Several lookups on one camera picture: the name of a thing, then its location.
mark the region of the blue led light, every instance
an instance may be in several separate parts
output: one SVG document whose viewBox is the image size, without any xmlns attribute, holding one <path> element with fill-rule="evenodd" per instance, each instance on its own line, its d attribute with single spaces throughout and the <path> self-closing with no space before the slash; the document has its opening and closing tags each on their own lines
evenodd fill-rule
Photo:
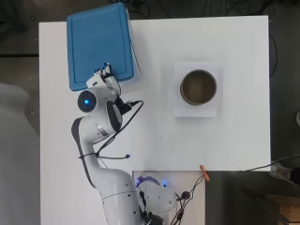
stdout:
<svg viewBox="0 0 300 225">
<path fill-rule="evenodd" d="M 84 101 L 84 104 L 85 105 L 89 105 L 91 103 L 91 100 L 90 99 L 86 99 L 85 101 Z"/>
</svg>

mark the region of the metal bowl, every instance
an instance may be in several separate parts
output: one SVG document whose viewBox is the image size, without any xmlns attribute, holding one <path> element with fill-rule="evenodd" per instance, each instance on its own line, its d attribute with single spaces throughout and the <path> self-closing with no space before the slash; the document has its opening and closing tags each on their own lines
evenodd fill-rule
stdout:
<svg viewBox="0 0 300 225">
<path fill-rule="evenodd" d="M 190 105 L 198 106 L 209 102 L 216 94 L 217 82 L 209 72 L 197 69 L 189 72 L 180 85 L 180 94 Z"/>
</svg>

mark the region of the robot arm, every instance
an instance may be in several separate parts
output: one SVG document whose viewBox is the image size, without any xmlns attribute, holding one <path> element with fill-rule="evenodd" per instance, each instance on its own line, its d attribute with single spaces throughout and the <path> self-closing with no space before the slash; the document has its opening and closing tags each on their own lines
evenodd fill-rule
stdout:
<svg viewBox="0 0 300 225">
<path fill-rule="evenodd" d="M 97 81 L 89 81 L 96 84 L 79 95 L 79 108 L 87 115 L 76 119 L 71 131 L 87 179 L 102 198 L 108 224 L 141 225 L 143 220 L 132 177 L 124 171 L 100 167 L 93 148 L 95 142 L 108 138 L 121 128 L 120 109 L 124 113 L 129 107 L 119 98 L 120 90 L 115 78 L 105 72 L 107 69 L 101 70 L 103 76 L 96 73 L 93 79 Z"/>
</svg>

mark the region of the tabletop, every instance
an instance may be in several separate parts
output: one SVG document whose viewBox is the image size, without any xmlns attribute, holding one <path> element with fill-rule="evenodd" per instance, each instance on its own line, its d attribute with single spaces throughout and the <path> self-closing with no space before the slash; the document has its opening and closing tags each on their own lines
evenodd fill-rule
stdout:
<svg viewBox="0 0 300 225">
<path fill-rule="evenodd" d="M 141 112 L 105 150 L 112 168 L 133 171 L 237 171 L 270 162 L 267 17 L 132 21 L 142 69 Z M 67 24 L 39 25 L 42 224 L 94 224 L 103 219 L 70 128 L 83 116 L 68 88 Z M 173 117 L 175 61 L 218 65 L 222 100 L 217 118 Z M 132 112 L 125 116 L 125 121 Z"/>
</svg>

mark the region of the blue plastic lid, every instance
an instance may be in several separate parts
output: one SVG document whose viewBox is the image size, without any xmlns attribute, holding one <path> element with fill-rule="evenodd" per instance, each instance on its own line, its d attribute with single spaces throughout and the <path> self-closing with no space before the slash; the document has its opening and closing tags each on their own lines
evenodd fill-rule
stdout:
<svg viewBox="0 0 300 225">
<path fill-rule="evenodd" d="M 71 15 L 67 18 L 67 60 L 72 91 L 87 88 L 94 71 L 111 63 L 117 81 L 133 77 L 131 41 L 124 4 Z"/>
</svg>

